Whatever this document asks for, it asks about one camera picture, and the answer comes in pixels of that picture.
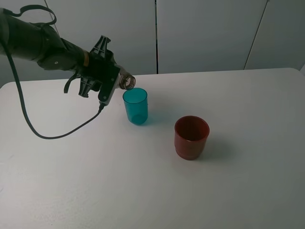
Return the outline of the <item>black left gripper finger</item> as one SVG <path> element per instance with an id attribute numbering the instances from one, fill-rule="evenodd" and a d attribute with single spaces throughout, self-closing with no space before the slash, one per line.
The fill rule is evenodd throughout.
<path id="1" fill-rule="evenodd" d="M 100 90 L 100 82 L 92 77 L 82 76 L 80 78 L 80 88 L 78 95 L 84 98 L 89 97 L 90 91 L 98 92 Z"/>
<path id="2" fill-rule="evenodd" d="M 107 55 L 107 45 L 110 43 L 111 40 L 101 35 L 97 43 L 94 45 L 94 47 L 91 49 L 90 53 L 95 53 L 96 55 L 100 57 L 106 57 Z"/>

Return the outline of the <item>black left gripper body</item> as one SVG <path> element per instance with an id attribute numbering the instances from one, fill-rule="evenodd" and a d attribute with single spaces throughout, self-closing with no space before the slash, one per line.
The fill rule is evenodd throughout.
<path id="1" fill-rule="evenodd" d="M 114 60 L 113 52 L 105 51 L 88 52 L 80 49 L 81 59 L 78 60 L 78 77 L 80 86 L 103 86 L 115 82 L 119 75 L 119 66 Z"/>

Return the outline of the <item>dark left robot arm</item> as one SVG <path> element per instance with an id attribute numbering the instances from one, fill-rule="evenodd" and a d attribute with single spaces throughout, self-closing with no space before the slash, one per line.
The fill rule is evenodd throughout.
<path id="1" fill-rule="evenodd" d="M 34 61 L 47 71 L 72 71 L 74 75 L 64 87 L 67 93 L 71 81 L 81 80 L 79 95 L 87 98 L 91 90 L 98 92 L 98 99 L 108 103 L 119 82 L 120 69 L 111 61 L 113 53 L 107 50 L 110 39 L 100 37 L 98 43 L 88 52 L 61 38 L 52 28 L 56 19 L 50 22 L 30 23 L 19 17 L 29 10 L 45 10 L 41 5 L 27 5 L 14 13 L 0 10 L 0 37 L 12 57 Z"/>

